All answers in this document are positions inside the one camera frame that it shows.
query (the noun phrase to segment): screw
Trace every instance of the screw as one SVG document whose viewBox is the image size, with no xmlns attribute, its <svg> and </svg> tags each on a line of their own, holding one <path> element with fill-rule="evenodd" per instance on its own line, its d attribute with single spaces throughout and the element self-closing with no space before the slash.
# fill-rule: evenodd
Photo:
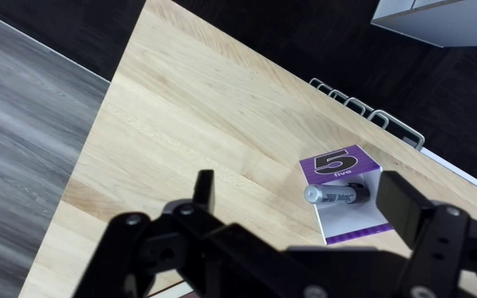
<svg viewBox="0 0 477 298">
<path fill-rule="evenodd" d="M 125 216 L 127 225 L 137 225 L 139 221 L 140 221 L 140 215 L 137 213 L 130 213 L 129 216 Z"/>
<path fill-rule="evenodd" d="M 193 207 L 188 205 L 182 205 L 182 208 L 178 210 L 182 215 L 190 215 L 193 212 Z"/>
<path fill-rule="evenodd" d="M 318 284 L 309 284 L 304 288 L 304 298 L 326 298 L 326 291 Z"/>
<path fill-rule="evenodd" d="M 410 296 L 412 296 L 412 298 L 437 298 L 437 296 L 434 294 L 434 291 L 430 291 L 430 289 L 425 288 L 425 286 L 412 286 L 412 288 L 410 288 Z"/>
<path fill-rule="evenodd" d="M 447 207 L 447 212 L 452 215 L 452 216 L 458 216 L 460 215 L 460 210 L 453 208 L 453 207 Z"/>
</svg>

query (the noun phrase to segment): white cabinet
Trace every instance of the white cabinet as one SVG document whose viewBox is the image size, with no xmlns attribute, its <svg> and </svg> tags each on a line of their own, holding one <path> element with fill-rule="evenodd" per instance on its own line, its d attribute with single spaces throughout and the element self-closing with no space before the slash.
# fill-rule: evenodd
<svg viewBox="0 0 477 298">
<path fill-rule="evenodd" d="M 477 46 L 477 0 L 381 0 L 371 23 L 435 46 Z"/>
</svg>

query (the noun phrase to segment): light wood tabletop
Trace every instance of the light wood tabletop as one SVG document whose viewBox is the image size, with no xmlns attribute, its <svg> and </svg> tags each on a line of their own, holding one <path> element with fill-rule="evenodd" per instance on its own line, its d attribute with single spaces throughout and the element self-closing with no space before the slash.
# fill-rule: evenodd
<svg viewBox="0 0 477 298">
<path fill-rule="evenodd" d="M 155 218 L 165 202 L 190 197 L 200 168 L 215 170 L 223 221 L 276 248 L 321 245 L 298 160 L 351 144 L 477 216 L 468 182 L 170 0 L 149 0 L 21 296 L 71 296 L 111 216 Z M 394 231 L 346 245 L 409 253 Z M 164 274 L 154 288 L 173 281 Z"/>
</svg>

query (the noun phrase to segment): printed number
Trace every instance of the printed number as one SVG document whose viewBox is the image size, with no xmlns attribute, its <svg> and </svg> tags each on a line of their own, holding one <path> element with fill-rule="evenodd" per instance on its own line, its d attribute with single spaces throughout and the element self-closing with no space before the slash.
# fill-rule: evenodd
<svg viewBox="0 0 477 298">
<path fill-rule="evenodd" d="M 354 164 L 357 164 L 357 159 L 354 155 L 347 155 L 346 150 L 336 150 L 328 155 L 319 155 L 314 160 L 318 173 L 332 173 L 332 172 L 346 170 L 346 168 L 354 167 Z"/>
</svg>

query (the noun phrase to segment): small box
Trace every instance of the small box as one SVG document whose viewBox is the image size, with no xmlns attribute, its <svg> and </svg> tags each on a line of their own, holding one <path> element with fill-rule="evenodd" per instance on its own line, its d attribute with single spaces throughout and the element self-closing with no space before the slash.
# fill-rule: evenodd
<svg viewBox="0 0 477 298">
<path fill-rule="evenodd" d="M 390 230 L 390 225 L 376 207 L 382 168 L 359 145 L 313 155 L 299 164 L 309 185 L 366 187 L 367 195 L 362 202 L 328 203 L 332 200 L 323 200 L 313 203 L 324 243 L 331 245 Z"/>
</svg>

